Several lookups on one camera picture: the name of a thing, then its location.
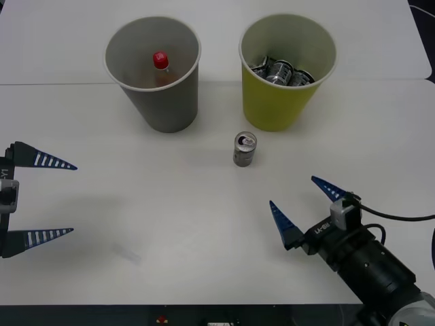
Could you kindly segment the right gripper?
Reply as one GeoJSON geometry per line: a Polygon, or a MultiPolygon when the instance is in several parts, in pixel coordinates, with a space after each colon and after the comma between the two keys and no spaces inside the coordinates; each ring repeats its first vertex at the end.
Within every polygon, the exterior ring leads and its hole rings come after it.
{"type": "MultiPolygon", "coordinates": [[[[332,202],[340,199],[348,203],[353,202],[353,196],[349,192],[316,176],[312,176],[311,180],[332,202]]],[[[307,255],[318,254],[323,260],[341,260],[370,240],[369,231],[365,229],[343,231],[337,228],[331,219],[319,222],[303,234],[272,200],[269,201],[269,206],[287,251],[302,245],[307,255]]]]}

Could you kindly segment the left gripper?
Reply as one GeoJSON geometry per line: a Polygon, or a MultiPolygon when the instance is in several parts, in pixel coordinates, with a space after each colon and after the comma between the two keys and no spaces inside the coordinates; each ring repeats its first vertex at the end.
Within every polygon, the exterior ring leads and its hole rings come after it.
{"type": "Polygon", "coordinates": [[[23,168],[77,170],[77,167],[73,164],[20,141],[13,143],[13,161],[7,156],[7,153],[5,153],[4,156],[1,156],[2,258],[11,258],[74,231],[73,228],[61,228],[8,232],[12,206],[16,201],[16,190],[12,185],[15,169],[13,162],[15,166],[23,168]]]}

